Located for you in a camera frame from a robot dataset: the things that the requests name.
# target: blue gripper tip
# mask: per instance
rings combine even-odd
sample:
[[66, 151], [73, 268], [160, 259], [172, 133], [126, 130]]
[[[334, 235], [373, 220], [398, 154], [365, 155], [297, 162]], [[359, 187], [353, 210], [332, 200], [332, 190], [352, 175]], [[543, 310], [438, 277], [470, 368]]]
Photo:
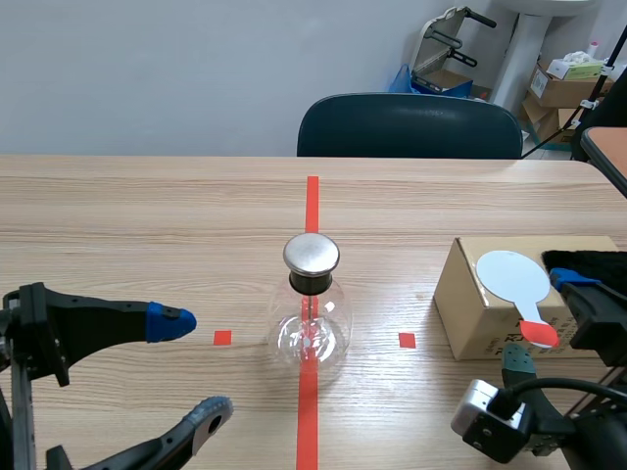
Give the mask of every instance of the blue gripper tip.
[[[172, 314], [172, 310], [178, 311], [178, 315]], [[146, 312], [146, 342], [159, 343], [182, 338], [194, 331], [196, 324], [196, 317], [189, 310], [176, 310], [150, 302]]]

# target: wooden table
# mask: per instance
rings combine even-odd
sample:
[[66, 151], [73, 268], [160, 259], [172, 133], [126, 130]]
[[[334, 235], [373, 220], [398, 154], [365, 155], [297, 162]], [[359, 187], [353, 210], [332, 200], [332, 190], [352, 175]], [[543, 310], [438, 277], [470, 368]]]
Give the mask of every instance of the wooden table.
[[627, 127], [586, 129], [581, 146], [607, 179], [627, 197]]
[[[169, 344], [98, 352], [72, 384], [34, 383], [38, 462], [63, 444], [74, 467], [161, 435], [198, 401], [235, 414], [186, 468], [294, 469], [298, 381], [268, 360], [265, 306], [303, 230], [306, 177], [320, 176], [320, 229], [342, 250], [336, 278], [354, 334], [341, 376], [319, 393], [321, 469], [479, 469], [498, 464], [450, 429], [473, 378], [497, 361], [455, 362], [432, 303], [456, 236], [610, 235], [627, 249], [627, 203], [592, 166], [543, 161], [262, 158], [0, 158], [0, 292], [44, 281], [105, 299], [196, 313]], [[212, 346], [231, 329], [233, 346]], [[415, 332], [417, 349], [398, 333]], [[597, 379], [597, 359], [540, 361]], [[9, 380], [3, 374], [6, 393]], [[565, 410], [575, 393], [552, 393]], [[564, 469], [561, 454], [512, 469]]]

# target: white sink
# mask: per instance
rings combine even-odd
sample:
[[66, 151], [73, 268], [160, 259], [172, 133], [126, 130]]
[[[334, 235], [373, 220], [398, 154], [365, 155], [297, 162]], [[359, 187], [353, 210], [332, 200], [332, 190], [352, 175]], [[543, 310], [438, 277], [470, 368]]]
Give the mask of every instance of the white sink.
[[504, 7], [523, 15], [537, 17], [574, 17], [597, 0], [497, 0]]

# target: red tape marker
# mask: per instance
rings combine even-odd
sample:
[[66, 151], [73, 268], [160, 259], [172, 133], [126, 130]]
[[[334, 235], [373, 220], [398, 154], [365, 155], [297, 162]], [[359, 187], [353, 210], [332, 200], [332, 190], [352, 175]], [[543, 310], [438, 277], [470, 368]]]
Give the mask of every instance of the red tape marker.
[[214, 333], [214, 346], [230, 346], [231, 330], [216, 331]]
[[399, 333], [399, 345], [401, 348], [415, 350], [415, 335], [413, 333]]
[[[319, 178], [307, 178], [305, 231], [319, 228]], [[308, 298], [303, 298], [303, 321], [308, 320]], [[312, 302], [312, 318], [317, 318], [317, 298]], [[317, 470], [317, 357], [305, 351], [298, 382], [298, 435], [296, 470]]]

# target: glass jar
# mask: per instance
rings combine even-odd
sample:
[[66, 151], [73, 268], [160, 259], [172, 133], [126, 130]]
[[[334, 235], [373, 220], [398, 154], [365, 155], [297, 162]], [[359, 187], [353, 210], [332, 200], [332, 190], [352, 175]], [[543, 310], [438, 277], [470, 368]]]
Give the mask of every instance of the glass jar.
[[290, 273], [268, 306], [269, 347], [287, 366], [331, 368], [345, 356], [353, 328], [350, 302], [331, 275], [340, 251], [325, 235], [304, 233], [285, 245], [283, 259]]

